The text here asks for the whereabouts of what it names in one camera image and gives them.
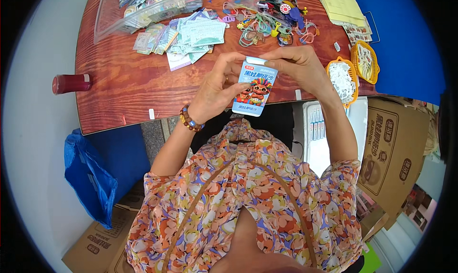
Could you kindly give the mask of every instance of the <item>pink charm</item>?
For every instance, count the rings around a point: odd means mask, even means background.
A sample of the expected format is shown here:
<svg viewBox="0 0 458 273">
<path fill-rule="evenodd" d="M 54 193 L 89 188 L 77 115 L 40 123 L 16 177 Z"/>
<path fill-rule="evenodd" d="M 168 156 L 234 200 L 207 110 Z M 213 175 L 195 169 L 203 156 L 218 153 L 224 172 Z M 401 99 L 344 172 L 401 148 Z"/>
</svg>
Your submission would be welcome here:
<svg viewBox="0 0 458 273">
<path fill-rule="evenodd" d="M 224 22 L 235 21 L 235 17 L 232 17 L 232 16 L 225 16 L 225 17 L 223 17 L 223 21 L 224 21 Z"/>
<path fill-rule="evenodd" d="M 287 15 L 290 10 L 291 10 L 291 7 L 289 5 L 287 5 L 287 4 L 281 4 L 280 5 L 280 12 L 282 12 L 282 14 Z"/>
</svg>

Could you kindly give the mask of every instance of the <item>yellow paper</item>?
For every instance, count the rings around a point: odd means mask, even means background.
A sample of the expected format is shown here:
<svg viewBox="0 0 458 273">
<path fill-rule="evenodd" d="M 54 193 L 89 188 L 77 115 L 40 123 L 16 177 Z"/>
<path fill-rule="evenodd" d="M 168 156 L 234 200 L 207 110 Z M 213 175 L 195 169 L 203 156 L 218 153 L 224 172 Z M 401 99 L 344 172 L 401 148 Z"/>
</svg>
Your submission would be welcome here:
<svg viewBox="0 0 458 273">
<path fill-rule="evenodd" d="M 329 19 L 365 26 L 365 19 L 356 0 L 320 0 Z"/>
</svg>

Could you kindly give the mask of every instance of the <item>beaded bracelet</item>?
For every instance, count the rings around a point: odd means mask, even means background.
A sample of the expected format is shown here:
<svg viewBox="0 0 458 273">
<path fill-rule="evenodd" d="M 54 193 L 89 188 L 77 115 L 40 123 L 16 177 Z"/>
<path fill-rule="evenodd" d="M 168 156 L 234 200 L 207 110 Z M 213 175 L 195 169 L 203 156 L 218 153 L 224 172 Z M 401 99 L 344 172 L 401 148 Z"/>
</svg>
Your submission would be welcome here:
<svg viewBox="0 0 458 273">
<path fill-rule="evenodd" d="M 180 120 L 183 122 L 183 124 L 188 127 L 189 130 L 192 130 L 194 132 L 199 132 L 203 129 L 203 127 L 205 126 L 205 124 L 198 124 L 196 123 L 195 121 L 193 121 L 191 119 L 191 117 L 189 117 L 189 114 L 188 114 L 188 107 L 189 107 L 189 104 L 185 105 L 181 111 L 180 111 Z"/>
</svg>

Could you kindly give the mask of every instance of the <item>hand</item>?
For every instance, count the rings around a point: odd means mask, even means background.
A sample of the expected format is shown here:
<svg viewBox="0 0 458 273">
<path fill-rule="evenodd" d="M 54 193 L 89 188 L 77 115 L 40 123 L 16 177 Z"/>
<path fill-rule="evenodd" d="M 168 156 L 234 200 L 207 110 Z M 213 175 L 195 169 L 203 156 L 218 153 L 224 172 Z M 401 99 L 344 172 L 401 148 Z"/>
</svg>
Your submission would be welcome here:
<svg viewBox="0 0 458 273">
<path fill-rule="evenodd" d="M 337 94 L 313 47 L 309 45 L 279 47 L 259 58 L 268 60 L 265 66 L 289 75 L 318 100 Z"/>
<path fill-rule="evenodd" d="M 234 61 L 244 59 L 245 56 L 238 52 L 219 56 L 189 105 L 188 114 L 192 120 L 198 124 L 207 122 L 221 114 L 237 94 L 250 87 L 249 83 L 238 83 L 242 67 Z"/>
</svg>

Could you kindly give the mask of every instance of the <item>finger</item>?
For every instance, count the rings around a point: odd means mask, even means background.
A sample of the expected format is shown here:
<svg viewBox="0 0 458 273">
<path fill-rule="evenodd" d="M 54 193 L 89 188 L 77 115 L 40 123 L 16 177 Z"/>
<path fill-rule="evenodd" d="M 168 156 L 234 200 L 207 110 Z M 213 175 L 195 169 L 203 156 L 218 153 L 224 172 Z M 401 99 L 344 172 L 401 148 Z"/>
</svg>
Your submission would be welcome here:
<svg viewBox="0 0 458 273">
<path fill-rule="evenodd" d="M 216 60 L 215 65 L 213 66 L 212 72 L 224 73 L 224 71 L 226 70 L 226 66 L 230 62 L 234 62 L 237 60 L 244 60 L 245 58 L 246 56 L 238 52 L 222 53 L 219 55 L 218 59 Z"/>
<path fill-rule="evenodd" d="M 223 97 L 228 98 L 228 100 L 233 99 L 237 94 L 241 93 L 243 90 L 248 89 L 251 86 L 251 83 L 237 83 L 231 85 L 229 88 L 226 88 L 221 91 Z"/>
<path fill-rule="evenodd" d="M 226 80 L 226 77 L 224 78 L 225 81 L 223 83 L 223 89 L 226 89 L 228 88 L 229 86 L 231 85 L 234 85 L 235 83 L 238 83 L 239 82 L 239 77 L 237 75 L 234 75 L 234 74 L 226 74 L 227 76 L 227 80 Z"/>
<path fill-rule="evenodd" d="M 273 59 L 280 59 L 280 58 L 292 59 L 294 61 L 305 60 L 304 56 L 306 52 L 309 51 L 306 46 L 310 47 L 309 45 L 279 47 L 276 50 L 273 50 L 271 52 L 261 54 L 259 58 L 265 59 L 265 60 L 273 60 Z"/>
<path fill-rule="evenodd" d="M 273 68 L 278 70 L 279 72 L 288 74 L 290 76 L 294 76 L 294 74 L 297 72 L 297 64 L 288 62 L 284 59 L 274 59 L 274 60 L 269 60 L 264 63 L 265 66 Z"/>
<path fill-rule="evenodd" d="M 234 73 L 235 75 L 238 75 L 238 74 L 240 74 L 241 71 L 242 71 L 242 65 L 230 62 L 226 66 L 226 69 L 224 70 L 224 73 L 225 74 Z"/>
</svg>

